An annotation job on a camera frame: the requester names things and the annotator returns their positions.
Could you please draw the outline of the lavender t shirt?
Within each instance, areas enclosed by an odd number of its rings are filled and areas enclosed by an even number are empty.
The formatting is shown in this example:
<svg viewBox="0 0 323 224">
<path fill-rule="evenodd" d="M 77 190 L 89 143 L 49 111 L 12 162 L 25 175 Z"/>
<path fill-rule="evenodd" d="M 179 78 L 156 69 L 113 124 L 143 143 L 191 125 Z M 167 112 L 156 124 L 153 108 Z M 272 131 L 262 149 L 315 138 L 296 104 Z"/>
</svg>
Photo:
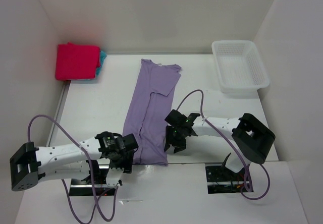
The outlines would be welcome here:
<svg viewBox="0 0 323 224">
<path fill-rule="evenodd" d="M 134 93 L 123 126 L 123 135 L 133 134 L 138 150 L 133 164 L 167 166 L 164 139 L 166 116 L 172 110 L 176 85 L 181 77 L 177 64 L 158 65 L 142 59 Z"/>
</svg>

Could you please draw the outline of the cyan t shirt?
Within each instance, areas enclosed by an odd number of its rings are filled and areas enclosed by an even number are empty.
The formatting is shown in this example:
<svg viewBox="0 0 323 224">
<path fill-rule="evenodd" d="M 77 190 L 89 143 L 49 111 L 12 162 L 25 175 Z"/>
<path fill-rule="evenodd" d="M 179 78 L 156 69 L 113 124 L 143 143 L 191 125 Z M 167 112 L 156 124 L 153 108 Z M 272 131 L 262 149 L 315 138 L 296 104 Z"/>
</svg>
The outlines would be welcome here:
<svg viewBox="0 0 323 224">
<path fill-rule="evenodd" d="M 100 50 L 100 54 L 99 54 L 99 66 L 96 67 L 96 70 L 95 70 L 95 76 L 99 76 L 101 70 L 102 70 L 102 67 L 103 67 L 103 64 L 104 64 L 104 60 L 106 59 L 107 57 L 107 54 L 103 51 L 103 50 Z"/>
</svg>

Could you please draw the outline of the magenta t shirt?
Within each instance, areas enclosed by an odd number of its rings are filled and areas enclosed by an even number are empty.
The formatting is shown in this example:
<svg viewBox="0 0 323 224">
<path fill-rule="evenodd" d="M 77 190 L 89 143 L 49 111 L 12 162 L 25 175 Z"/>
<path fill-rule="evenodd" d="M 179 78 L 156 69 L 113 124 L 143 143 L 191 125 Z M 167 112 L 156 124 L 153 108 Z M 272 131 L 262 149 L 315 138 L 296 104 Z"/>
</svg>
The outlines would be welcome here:
<svg viewBox="0 0 323 224">
<path fill-rule="evenodd" d="M 93 45 L 59 44 L 55 78 L 60 81 L 95 78 L 100 48 Z"/>
</svg>

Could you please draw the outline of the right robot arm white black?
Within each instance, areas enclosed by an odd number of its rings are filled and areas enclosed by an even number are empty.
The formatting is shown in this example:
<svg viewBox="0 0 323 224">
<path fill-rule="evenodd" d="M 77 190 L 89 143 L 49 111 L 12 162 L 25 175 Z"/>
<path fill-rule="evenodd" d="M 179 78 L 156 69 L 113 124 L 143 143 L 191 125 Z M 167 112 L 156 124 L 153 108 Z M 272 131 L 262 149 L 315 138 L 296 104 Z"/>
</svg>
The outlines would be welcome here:
<svg viewBox="0 0 323 224">
<path fill-rule="evenodd" d="M 186 138 L 191 136 L 222 137 L 234 153 L 226 157 L 221 174 L 233 180 L 245 166 L 263 164 L 276 138 L 275 134 L 254 115 L 244 113 L 240 118 L 206 118 L 199 113 L 185 116 L 173 109 L 165 118 L 166 138 L 164 151 L 173 153 L 186 149 Z"/>
</svg>

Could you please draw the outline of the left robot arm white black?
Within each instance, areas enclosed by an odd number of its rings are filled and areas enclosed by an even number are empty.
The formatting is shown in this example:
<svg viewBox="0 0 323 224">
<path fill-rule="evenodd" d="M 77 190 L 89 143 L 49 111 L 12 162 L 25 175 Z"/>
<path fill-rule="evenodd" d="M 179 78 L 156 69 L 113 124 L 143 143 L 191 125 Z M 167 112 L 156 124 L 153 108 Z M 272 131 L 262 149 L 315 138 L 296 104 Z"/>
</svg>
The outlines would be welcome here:
<svg viewBox="0 0 323 224">
<path fill-rule="evenodd" d="M 54 147 L 23 144 L 10 158 L 11 189 L 24 191 L 40 182 L 79 180 L 95 189 L 115 189 L 132 172 L 138 149 L 133 134 L 102 132 L 88 140 Z"/>
</svg>

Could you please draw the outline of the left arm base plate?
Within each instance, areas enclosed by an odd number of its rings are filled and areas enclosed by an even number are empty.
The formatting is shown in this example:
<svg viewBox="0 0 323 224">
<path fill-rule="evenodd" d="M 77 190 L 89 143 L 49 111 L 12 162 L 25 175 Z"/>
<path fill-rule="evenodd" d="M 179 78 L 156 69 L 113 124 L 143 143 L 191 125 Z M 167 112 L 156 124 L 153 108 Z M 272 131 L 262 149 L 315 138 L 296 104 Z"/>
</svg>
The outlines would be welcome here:
<svg viewBox="0 0 323 224">
<path fill-rule="evenodd" d="M 108 165 L 99 165 L 100 175 L 94 177 L 94 187 L 97 197 L 101 195 L 104 191 L 107 191 L 105 196 L 113 196 L 115 193 L 115 187 L 109 187 L 106 183 L 106 176 L 109 171 Z M 69 196 L 93 196 L 92 185 L 90 176 L 82 180 L 71 179 L 69 186 Z"/>
</svg>

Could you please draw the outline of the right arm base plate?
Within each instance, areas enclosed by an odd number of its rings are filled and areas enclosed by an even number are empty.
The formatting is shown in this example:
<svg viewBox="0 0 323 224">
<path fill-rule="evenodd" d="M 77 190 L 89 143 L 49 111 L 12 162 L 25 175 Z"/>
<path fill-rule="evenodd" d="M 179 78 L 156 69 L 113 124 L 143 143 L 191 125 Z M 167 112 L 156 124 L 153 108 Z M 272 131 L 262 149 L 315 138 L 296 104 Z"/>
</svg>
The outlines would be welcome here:
<svg viewBox="0 0 323 224">
<path fill-rule="evenodd" d="M 221 164 L 205 165 L 208 194 L 240 193 L 245 169 L 235 173 Z"/>
</svg>

